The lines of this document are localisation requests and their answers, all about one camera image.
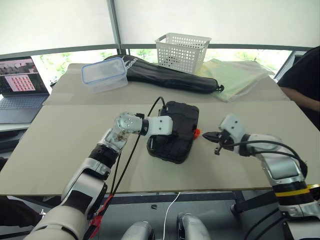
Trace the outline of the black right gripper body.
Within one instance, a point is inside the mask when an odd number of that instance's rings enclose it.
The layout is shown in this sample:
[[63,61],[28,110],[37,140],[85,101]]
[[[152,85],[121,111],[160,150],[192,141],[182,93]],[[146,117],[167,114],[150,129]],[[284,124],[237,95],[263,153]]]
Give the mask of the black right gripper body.
[[215,137],[215,142],[218,144],[214,150],[215,155],[219,156],[222,149],[232,152],[234,151],[234,146],[229,145],[232,145],[235,142],[227,131],[214,132],[213,136]]

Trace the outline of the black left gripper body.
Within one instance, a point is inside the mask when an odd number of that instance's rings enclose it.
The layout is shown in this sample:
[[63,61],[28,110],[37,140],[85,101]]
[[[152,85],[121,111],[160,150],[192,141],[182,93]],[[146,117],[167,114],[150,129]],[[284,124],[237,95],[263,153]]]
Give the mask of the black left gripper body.
[[155,150],[156,148],[171,147],[178,139],[178,136],[178,133],[172,133],[170,135],[152,135],[149,138],[149,148]]

